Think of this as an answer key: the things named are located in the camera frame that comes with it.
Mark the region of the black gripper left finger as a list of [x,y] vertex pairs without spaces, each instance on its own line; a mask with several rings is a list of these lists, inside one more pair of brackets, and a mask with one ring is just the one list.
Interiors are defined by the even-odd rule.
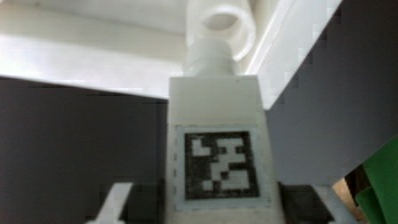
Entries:
[[162,224],[159,184],[113,184],[97,216],[84,224]]

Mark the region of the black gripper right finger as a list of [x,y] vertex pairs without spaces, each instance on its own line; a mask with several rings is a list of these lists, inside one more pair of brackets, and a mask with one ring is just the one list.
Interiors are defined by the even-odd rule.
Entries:
[[280,184],[287,224],[360,224],[328,186]]

